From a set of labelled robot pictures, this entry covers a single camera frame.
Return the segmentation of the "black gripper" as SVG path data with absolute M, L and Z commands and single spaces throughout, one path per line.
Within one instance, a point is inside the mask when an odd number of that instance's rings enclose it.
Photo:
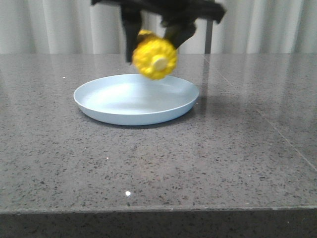
M 142 27 L 141 11 L 160 15 L 166 28 L 165 39 L 179 48 L 196 32 L 193 21 L 198 18 L 215 20 L 219 23 L 226 13 L 223 5 L 212 0 L 93 0 L 96 4 L 117 5 L 121 9 L 121 19 L 126 37 L 126 61 L 132 62 L 132 55 L 138 43 Z

